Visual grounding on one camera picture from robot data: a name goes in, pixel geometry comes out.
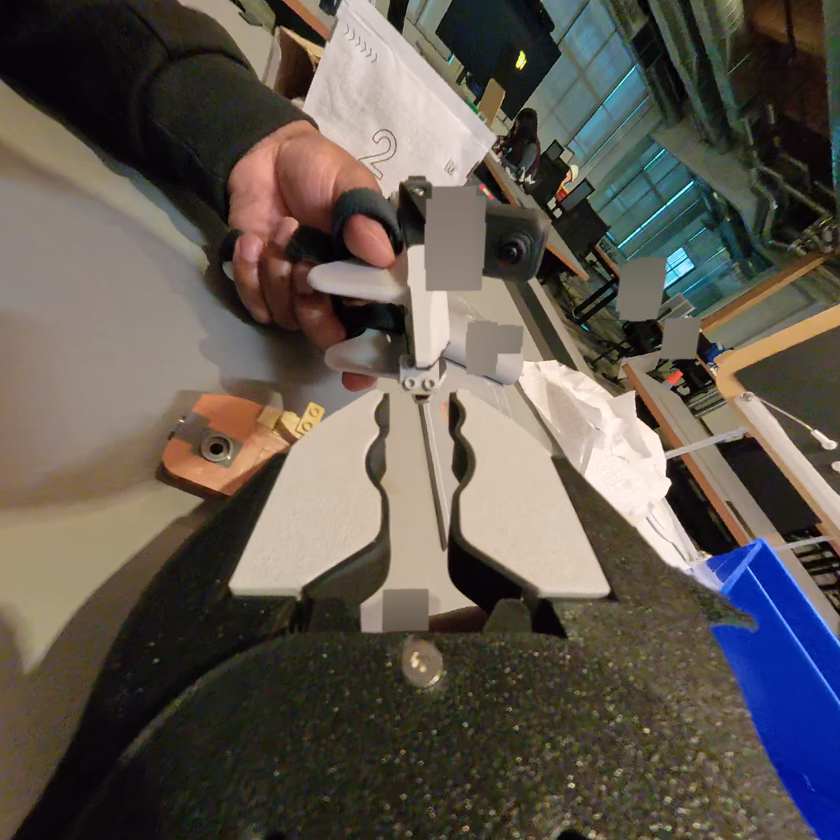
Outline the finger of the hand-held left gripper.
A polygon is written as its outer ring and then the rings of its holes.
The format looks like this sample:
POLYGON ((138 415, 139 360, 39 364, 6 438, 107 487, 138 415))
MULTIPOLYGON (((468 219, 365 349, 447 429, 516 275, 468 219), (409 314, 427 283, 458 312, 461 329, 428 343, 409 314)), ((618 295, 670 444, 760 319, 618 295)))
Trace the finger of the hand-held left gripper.
POLYGON ((434 367, 450 341, 448 293, 430 290, 425 247, 408 246, 407 284, 411 312, 412 354, 419 369, 434 367))

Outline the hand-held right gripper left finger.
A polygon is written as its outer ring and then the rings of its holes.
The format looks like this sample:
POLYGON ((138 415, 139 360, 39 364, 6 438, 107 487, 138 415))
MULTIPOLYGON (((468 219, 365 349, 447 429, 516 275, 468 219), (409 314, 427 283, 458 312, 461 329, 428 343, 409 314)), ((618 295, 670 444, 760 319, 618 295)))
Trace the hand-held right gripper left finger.
POLYGON ((287 453, 228 586, 236 596, 365 601, 390 569, 382 481, 390 396, 369 392, 287 453))

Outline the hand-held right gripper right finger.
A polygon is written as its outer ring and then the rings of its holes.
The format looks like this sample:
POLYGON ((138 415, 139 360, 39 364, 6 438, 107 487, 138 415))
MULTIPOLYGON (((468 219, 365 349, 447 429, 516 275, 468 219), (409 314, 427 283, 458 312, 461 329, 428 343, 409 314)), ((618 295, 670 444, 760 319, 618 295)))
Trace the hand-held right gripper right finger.
POLYGON ((611 587, 550 450, 468 391, 450 396, 456 477, 449 526, 450 576, 471 596, 479 574, 465 555, 536 599, 600 600, 611 587))

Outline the small grey orange brick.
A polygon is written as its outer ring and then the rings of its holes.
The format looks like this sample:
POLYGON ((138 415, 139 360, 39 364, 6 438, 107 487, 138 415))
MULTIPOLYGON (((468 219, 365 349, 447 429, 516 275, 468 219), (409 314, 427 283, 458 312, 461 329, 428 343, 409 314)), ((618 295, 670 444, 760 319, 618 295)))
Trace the small grey orange brick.
POLYGON ((409 361, 408 358, 401 359, 398 384, 402 391, 416 402, 426 402, 440 391, 445 383, 446 362, 444 359, 439 359, 435 364, 424 368, 409 364, 409 361))

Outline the brown tan brick model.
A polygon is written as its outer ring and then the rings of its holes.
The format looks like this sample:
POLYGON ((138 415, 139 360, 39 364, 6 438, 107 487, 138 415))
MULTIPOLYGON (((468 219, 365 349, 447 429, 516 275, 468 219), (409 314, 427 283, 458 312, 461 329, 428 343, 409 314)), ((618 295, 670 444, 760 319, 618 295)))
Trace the brown tan brick model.
POLYGON ((203 394, 173 428, 162 467, 195 493, 231 497, 265 462, 285 455, 319 425, 324 408, 310 402, 301 414, 234 395, 203 394))

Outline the blue plastic bin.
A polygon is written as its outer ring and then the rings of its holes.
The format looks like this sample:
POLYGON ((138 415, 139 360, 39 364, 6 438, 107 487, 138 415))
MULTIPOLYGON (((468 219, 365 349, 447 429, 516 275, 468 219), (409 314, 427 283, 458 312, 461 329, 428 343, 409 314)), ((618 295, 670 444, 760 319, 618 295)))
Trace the blue plastic bin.
POLYGON ((765 751, 818 838, 839 838, 839 643, 767 542, 706 561, 758 627, 713 630, 765 751))

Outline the person's left hand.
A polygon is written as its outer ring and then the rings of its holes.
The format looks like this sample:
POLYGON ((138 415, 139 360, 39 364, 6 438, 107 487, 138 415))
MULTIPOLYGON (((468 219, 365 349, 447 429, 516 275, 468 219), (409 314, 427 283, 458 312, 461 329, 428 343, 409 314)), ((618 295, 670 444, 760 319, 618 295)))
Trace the person's left hand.
POLYGON ((238 297, 266 326, 298 331, 321 352, 346 338, 331 298, 311 288, 312 263, 289 257, 299 226, 328 233, 335 200, 355 188, 380 192, 346 150, 308 122, 294 122, 257 143, 228 182, 228 225, 240 231, 233 273, 238 297))

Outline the long wooden table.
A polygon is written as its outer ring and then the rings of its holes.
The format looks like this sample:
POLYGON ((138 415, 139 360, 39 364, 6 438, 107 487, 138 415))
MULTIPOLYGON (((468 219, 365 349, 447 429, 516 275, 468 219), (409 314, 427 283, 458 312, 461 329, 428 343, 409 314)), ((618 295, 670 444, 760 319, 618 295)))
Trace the long wooden table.
POLYGON ((561 203, 549 206, 539 195, 526 194, 524 185, 514 182, 508 169, 492 153, 475 169, 476 178, 486 192, 499 203, 524 207, 535 212, 548 226, 547 250, 580 278, 588 277, 583 261, 600 246, 609 227, 589 203, 589 198, 568 195, 561 203))

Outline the white paper bag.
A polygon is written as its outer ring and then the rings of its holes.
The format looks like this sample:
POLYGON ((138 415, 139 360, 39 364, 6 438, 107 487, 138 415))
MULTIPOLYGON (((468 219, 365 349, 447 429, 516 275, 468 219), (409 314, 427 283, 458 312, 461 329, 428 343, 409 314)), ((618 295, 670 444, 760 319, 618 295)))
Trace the white paper bag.
POLYGON ((389 196, 410 176, 463 186, 496 135, 371 3, 342 2, 304 111, 389 196))
POLYGON ((557 361, 524 362, 518 384, 572 466, 664 562, 681 571, 700 562, 667 503, 665 450, 638 417, 634 391, 611 395, 557 361))

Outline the large black monitor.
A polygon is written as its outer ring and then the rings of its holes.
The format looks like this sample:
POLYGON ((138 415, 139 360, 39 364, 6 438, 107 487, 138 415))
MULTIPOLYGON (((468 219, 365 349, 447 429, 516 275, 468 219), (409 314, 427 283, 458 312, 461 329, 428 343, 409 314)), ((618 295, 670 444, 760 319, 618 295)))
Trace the large black monitor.
POLYGON ((540 1, 453 1, 435 34, 483 94, 494 80, 515 118, 561 56, 554 21, 540 1))

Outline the brown cardboard box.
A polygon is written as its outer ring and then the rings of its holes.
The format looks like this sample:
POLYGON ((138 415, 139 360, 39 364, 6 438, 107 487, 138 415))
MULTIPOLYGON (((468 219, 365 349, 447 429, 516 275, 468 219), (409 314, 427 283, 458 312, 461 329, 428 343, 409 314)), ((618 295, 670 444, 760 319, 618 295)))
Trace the brown cardboard box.
POLYGON ((303 103, 324 48, 285 27, 278 27, 271 48, 266 84, 281 96, 303 103))

